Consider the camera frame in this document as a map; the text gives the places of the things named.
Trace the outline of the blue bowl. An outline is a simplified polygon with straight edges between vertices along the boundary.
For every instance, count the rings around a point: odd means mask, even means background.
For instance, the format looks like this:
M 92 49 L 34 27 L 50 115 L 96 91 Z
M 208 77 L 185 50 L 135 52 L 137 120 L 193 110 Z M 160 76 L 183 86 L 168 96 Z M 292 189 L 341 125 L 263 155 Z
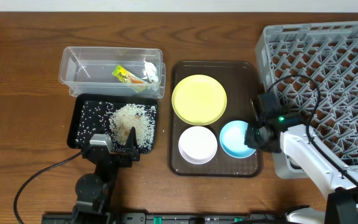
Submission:
M 256 150 L 244 143 L 248 126 L 247 122 L 240 120 L 230 121 L 223 126 L 219 142 L 226 154 L 236 159 L 255 154 Z

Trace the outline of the food scraps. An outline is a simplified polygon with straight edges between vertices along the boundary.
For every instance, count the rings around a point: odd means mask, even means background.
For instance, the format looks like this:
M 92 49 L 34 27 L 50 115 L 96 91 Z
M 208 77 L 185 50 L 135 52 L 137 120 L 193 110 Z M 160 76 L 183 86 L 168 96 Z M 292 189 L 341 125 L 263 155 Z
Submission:
M 154 145 L 157 107 L 129 103 L 86 101 L 75 131 L 74 147 L 89 143 L 94 134 L 107 134 L 113 150 L 122 152 L 130 130 L 135 129 L 139 152 L 149 153 Z

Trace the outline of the white bowl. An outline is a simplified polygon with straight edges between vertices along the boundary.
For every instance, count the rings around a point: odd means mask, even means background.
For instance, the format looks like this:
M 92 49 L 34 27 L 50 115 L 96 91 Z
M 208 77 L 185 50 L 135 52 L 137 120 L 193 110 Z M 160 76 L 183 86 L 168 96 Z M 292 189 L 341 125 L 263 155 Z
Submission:
M 178 150 L 187 162 L 195 165 L 208 163 L 218 150 L 214 133 L 203 126 L 186 129 L 178 140 Z

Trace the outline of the yellow plate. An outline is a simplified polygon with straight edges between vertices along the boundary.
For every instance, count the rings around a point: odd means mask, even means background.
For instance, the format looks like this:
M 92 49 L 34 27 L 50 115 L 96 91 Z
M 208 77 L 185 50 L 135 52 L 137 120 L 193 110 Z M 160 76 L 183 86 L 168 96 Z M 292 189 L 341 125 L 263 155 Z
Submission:
M 226 106 L 224 87 L 207 75 L 190 75 L 173 89 L 172 108 L 175 114 L 194 126 L 214 123 L 224 114 Z

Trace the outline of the green snack wrapper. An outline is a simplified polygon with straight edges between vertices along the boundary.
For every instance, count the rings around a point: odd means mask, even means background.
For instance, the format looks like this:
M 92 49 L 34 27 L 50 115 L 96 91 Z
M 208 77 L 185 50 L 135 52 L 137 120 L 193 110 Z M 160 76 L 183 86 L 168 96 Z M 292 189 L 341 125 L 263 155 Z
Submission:
M 121 83 L 146 84 L 144 80 L 135 76 L 121 65 L 115 67 L 112 76 L 116 77 Z

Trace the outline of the white tissue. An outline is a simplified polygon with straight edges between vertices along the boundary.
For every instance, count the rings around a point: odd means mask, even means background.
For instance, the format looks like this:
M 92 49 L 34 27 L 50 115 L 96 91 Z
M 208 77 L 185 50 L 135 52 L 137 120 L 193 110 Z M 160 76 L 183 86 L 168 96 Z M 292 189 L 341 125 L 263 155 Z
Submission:
M 157 67 L 151 62 L 144 62 L 144 73 L 150 83 L 157 83 L 159 81 L 157 74 Z

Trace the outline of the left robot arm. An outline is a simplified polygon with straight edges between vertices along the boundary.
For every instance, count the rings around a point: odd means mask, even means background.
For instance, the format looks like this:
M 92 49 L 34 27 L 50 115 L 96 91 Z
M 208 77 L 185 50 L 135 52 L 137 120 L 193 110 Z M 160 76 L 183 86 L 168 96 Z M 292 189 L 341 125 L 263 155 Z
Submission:
M 94 134 L 89 143 L 81 148 L 84 159 L 96 167 L 93 173 L 80 177 L 75 185 L 77 195 L 73 207 L 73 224 L 115 224 L 121 223 L 121 216 L 110 209 L 118 171 L 131 167 L 140 160 L 135 128 L 131 128 L 124 151 L 112 152 L 112 140 L 107 134 Z

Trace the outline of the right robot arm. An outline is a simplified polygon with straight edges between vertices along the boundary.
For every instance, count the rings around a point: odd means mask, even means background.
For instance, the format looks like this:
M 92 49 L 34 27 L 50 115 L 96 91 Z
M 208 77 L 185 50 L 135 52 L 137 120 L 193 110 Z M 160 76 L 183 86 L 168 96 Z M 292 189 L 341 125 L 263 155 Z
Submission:
M 299 206 L 277 223 L 358 223 L 358 172 L 340 160 L 295 114 L 263 119 L 245 131 L 244 144 L 293 159 L 326 199 L 321 212 Z

